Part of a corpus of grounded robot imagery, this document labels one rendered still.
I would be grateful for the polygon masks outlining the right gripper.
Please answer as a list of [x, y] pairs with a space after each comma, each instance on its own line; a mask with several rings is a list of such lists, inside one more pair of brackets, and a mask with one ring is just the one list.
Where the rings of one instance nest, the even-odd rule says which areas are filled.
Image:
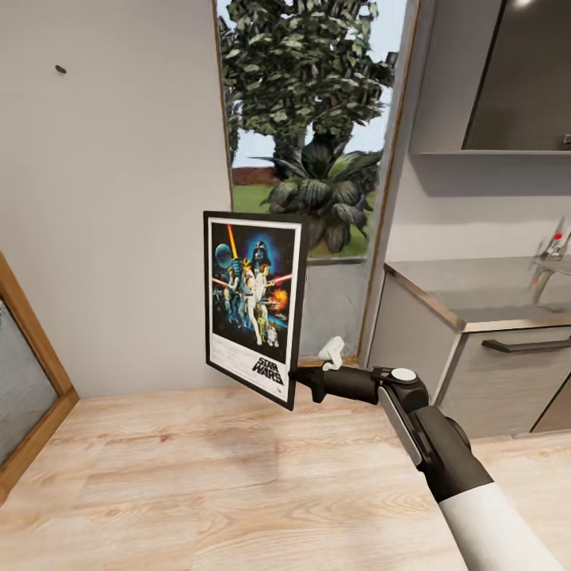
[[340, 366], [339, 370], [323, 370], [322, 366], [298, 368], [289, 371], [289, 377], [312, 389], [312, 401], [321, 404], [326, 394], [354, 400], [354, 376], [357, 367]]

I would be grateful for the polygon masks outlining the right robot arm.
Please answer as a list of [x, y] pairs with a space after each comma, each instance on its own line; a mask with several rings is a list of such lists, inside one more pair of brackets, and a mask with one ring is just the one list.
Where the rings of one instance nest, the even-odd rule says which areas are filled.
[[330, 339], [319, 353], [322, 366], [298, 368], [289, 377], [311, 388], [317, 404], [326, 394], [381, 402], [417, 471], [426, 476], [468, 571], [565, 571], [473, 456], [462, 427], [429, 405], [418, 374], [342, 366], [344, 344], [340, 336]]

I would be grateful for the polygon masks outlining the poster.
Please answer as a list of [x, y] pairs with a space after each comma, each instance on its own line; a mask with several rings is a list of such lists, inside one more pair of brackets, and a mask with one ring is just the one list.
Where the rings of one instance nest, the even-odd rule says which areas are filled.
[[310, 220], [203, 211], [205, 363], [290, 411]]

